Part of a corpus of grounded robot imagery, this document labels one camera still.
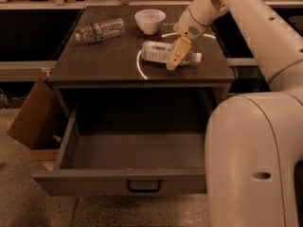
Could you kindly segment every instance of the drawer handle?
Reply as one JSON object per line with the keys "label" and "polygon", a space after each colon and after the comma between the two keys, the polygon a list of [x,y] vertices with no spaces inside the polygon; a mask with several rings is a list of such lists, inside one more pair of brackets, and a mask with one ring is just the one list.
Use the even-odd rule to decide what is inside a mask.
{"label": "drawer handle", "polygon": [[156,193],[159,192],[161,190],[161,181],[157,181],[158,185],[156,188],[154,189],[140,189],[140,188],[132,188],[131,187],[131,182],[133,181],[127,181],[127,189],[132,192],[132,193]]}

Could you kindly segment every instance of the floor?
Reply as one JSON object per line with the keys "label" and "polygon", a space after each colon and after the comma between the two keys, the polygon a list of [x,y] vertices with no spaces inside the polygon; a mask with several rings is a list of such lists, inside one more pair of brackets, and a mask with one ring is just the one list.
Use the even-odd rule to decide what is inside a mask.
{"label": "floor", "polygon": [[0,110],[0,226],[209,227],[206,195],[49,197],[31,178],[41,163],[6,134],[19,109]]}

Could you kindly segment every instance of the white bowl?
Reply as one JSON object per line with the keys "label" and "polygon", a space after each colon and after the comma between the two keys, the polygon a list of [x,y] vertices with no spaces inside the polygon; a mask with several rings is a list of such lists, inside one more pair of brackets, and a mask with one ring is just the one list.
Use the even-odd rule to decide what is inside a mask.
{"label": "white bowl", "polygon": [[166,14],[158,9],[144,9],[137,12],[134,18],[138,27],[145,34],[154,34],[163,24]]}

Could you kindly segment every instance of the drawer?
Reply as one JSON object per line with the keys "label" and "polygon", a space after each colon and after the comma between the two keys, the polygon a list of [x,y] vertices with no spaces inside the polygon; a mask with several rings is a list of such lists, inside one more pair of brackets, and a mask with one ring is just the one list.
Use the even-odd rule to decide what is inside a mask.
{"label": "drawer", "polygon": [[205,193],[205,91],[81,90],[52,171],[52,196]]}

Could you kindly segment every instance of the water bottle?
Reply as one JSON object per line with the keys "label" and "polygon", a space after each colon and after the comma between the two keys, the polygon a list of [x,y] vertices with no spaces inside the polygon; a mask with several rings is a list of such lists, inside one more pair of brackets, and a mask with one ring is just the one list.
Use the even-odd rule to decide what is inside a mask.
{"label": "water bottle", "polygon": [[84,26],[75,36],[79,42],[95,43],[120,36],[124,32],[125,23],[123,19],[117,18]]}
{"label": "water bottle", "polygon": [[[141,57],[144,61],[167,63],[171,56],[172,47],[173,44],[146,41],[142,44]],[[200,62],[201,58],[201,53],[189,50],[179,65],[189,64],[191,61]]]}

